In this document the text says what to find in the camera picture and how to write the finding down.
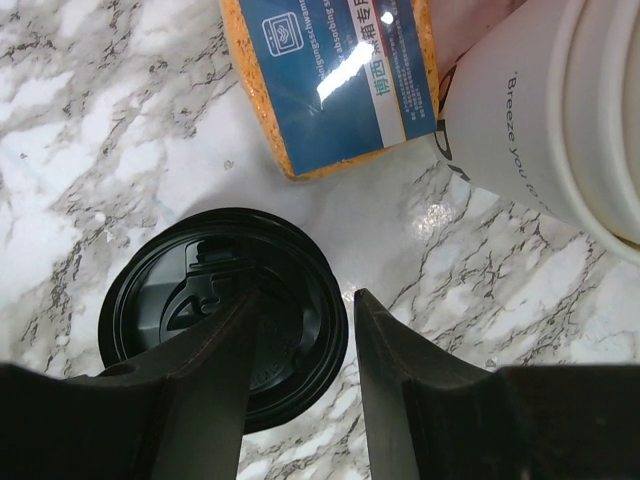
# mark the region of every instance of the white paper cup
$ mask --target white paper cup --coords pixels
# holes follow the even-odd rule
[[[444,132],[436,134],[463,178],[574,225],[580,221],[553,173],[548,117],[584,4],[529,0],[471,48],[442,82]]]
[[[640,195],[640,17],[627,56],[623,104],[624,141],[631,178]]]
[[[605,227],[635,243],[640,243],[640,195],[625,154],[622,106],[639,11],[640,0],[587,2],[574,33],[564,92],[565,142],[578,188]]]

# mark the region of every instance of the blue label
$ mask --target blue label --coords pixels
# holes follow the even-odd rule
[[[293,171],[436,129],[411,0],[240,0]]]

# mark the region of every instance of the coffee cup lid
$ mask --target coffee cup lid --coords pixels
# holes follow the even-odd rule
[[[102,306],[105,367],[178,335],[251,287],[262,293],[263,313],[245,433],[288,422],[336,378],[347,315],[320,249],[294,225],[264,212],[205,212],[142,247]]]

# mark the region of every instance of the paper cup rim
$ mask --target paper cup rim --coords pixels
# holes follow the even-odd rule
[[[571,0],[564,11],[560,24],[560,35],[551,56],[547,77],[546,124],[551,164],[564,185],[566,199],[570,202],[577,219],[597,241],[615,255],[640,266],[640,246],[636,249],[609,232],[587,206],[571,173],[564,135],[564,107],[567,62],[576,26],[586,0]]]
[[[605,60],[600,69],[599,83],[604,94],[598,96],[598,136],[599,142],[605,146],[604,151],[609,152],[605,160],[612,167],[619,193],[629,210],[636,212],[636,219],[640,222],[640,193],[631,180],[622,111],[627,58],[640,12],[640,0],[619,0],[614,8],[605,38]]]

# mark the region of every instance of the white marble countertop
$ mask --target white marble countertop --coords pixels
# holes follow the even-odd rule
[[[640,270],[452,179],[429,139],[285,180],[214,0],[0,0],[1,360],[98,373],[98,312],[119,270],[178,219],[224,206],[299,225],[349,311],[367,287],[478,366],[640,355]],[[239,478],[369,478],[353,342],[316,406],[245,438]]]

